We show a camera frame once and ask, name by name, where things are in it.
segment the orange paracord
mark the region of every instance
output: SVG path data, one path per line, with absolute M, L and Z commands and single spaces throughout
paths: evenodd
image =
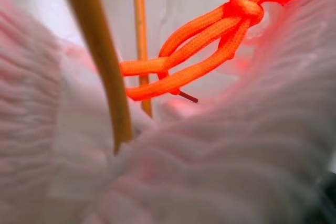
M 159 81 L 138 88 L 127 89 L 127 95 L 145 100 L 165 93 L 179 94 L 179 88 L 214 70 L 232 59 L 247 29 L 258 24 L 263 16 L 264 2 L 281 5 L 290 0 L 229 0 L 215 10 L 195 19 L 174 32 L 162 46 L 159 57 L 146 61 L 120 63 L 124 76 L 156 73 Z M 192 38 L 185 45 L 179 46 Z M 220 38 L 218 50 L 209 58 L 172 75 L 168 71 Z

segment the orange cord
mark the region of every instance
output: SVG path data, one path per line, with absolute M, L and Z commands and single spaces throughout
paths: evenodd
M 127 95 L 145 100 L 165 93 L 180 94 L 180 87 L 211 72 L 226 60 L 232 59 L 249 27 L 258 24 L 263 16 L 264 2 L 281 5 L 291 0 L 229 0 L 229 2 L 192 20 L 174 32 L 162 46 L 159 57 L 147 61 L 120 63 L 124 76 L 156 73 L 159 81 L 127 89 Z M 218 50 L 209 58 L 172 75 L 168 71 L 220 38 Z

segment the knot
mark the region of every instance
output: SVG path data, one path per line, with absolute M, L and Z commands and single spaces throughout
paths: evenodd
M 258 24 L 264 17 L 264 9 L 251 0 L 230 0 L 233 15 L 251 19 L 250 26 Z

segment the loop of cord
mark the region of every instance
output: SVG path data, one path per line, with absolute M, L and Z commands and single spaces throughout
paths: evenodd
M 156 73 L 159 78 L 157 82 L 127 89 L 127 95 L 139 101 L 165 93 L 179 94 L 180 87 L 204 76 L 234 57 L 248 28 L 262 20 L 264 16 L 262 3 L 276 2 L 284 5 L 289 1 L 291 0 L 229 0 L 217 9 L 188 22 L 168 38 L 158 58 L 120 63 L 124 76 Z M 169 75 L 171 68 L 186 61 L 219 38 L 218 50 L 209 58 Z

